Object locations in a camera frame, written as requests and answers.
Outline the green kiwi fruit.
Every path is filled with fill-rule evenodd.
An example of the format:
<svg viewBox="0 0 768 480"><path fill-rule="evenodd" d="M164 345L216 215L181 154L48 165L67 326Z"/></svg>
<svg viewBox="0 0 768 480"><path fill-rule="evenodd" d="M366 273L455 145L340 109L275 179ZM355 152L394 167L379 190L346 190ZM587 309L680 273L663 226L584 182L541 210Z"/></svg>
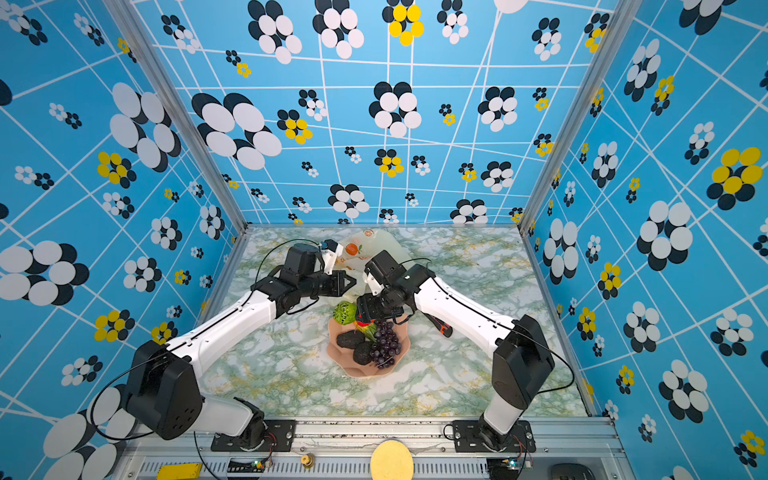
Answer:
<svg viewBox="0 0 768 480"><path fill-rule="evenodd" d="M333 310L333 319L340 325L354 324L356 321L357 307L355 303L341 301Z"/></svg>

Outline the translucent yellowish plastic bag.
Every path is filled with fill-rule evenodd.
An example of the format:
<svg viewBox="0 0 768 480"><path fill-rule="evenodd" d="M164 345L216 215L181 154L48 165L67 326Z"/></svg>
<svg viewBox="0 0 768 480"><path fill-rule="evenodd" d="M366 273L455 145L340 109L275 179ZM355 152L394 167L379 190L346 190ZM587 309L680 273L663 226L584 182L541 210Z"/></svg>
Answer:
<svg viewBox="0 0 768 480"><path fill-rule="evenodd" d="M362 275L366 263L375 255L386 250L398 262L411 257L410 252L385 229L360 230L338 241L342 254L336 259L334 268Z"/></svg>

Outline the dark purple grape bunch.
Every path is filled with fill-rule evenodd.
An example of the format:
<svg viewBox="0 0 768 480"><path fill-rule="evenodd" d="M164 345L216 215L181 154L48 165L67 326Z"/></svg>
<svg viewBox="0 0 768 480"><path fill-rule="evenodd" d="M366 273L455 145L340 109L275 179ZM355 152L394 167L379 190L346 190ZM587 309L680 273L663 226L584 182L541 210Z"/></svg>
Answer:
<svg viewBox="0 0 768 480"><path fill-rule="evenodd" d="M378 321L376 323L376 332L374 333L373 347L371 357L378 369L385 369L393 366L395 357L401 353L401 344L399 337L394 331L394 323L389 321Z"/></svg>

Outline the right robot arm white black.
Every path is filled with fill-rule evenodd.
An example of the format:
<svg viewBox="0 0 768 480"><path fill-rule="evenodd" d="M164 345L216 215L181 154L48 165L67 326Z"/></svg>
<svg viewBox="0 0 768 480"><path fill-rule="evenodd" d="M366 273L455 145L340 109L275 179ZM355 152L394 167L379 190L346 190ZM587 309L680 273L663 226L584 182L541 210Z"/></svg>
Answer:
<svg viewBox="0 0 768 480"><path fill-rule="evenodd" d="M408 306L447 324L489 354L494 394L478 420L478 436L491 451L507 447L513 427L555 367L539 323L528 315L515 319L497 313L419 264L407 269L371 261L365 267L365 282L377 312L389 317L392 310Z"/></svg>

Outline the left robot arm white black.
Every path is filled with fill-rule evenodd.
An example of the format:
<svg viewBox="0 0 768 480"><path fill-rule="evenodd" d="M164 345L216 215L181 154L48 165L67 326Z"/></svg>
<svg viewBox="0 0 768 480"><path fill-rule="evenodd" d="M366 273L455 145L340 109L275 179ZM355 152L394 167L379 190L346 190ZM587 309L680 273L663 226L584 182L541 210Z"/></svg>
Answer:
<svg viewBox="0 0 768 480"><path fill-rule="evenodd" d="M121 408L164 440L212 432L253 450L266 435L264 413L235 398L205 396L199 379L227 351L257 329L289 312L304 298L339 298L357 280L342 270L297 280L265 277L237 303L164 345L149 341L135 353L121 393Z"/></svg>

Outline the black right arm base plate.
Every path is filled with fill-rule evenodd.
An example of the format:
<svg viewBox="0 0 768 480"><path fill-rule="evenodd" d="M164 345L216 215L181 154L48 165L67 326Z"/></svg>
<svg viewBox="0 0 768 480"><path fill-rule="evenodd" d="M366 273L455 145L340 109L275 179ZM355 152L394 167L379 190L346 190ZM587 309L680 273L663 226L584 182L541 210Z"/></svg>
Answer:
<svg viewBox="0 0 768 480"><path fill-rule="evenodd" d="M455 420L452 438L457 453L535 453L531 425L518 420L506 434L500 434L480 420Z"/></svg>

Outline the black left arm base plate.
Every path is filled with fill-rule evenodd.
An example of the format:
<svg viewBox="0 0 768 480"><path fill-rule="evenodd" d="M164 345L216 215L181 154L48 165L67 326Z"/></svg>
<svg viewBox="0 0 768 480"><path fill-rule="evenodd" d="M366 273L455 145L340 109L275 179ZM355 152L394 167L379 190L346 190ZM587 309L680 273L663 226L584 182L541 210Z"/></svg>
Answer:
<svg viewBox="0 0 768 480"><path fill-rule="evenodd" d="M214 452L289 452L295 438L297 421L267 419L249 427L237 437L216 433L210 449Z"/></svg>

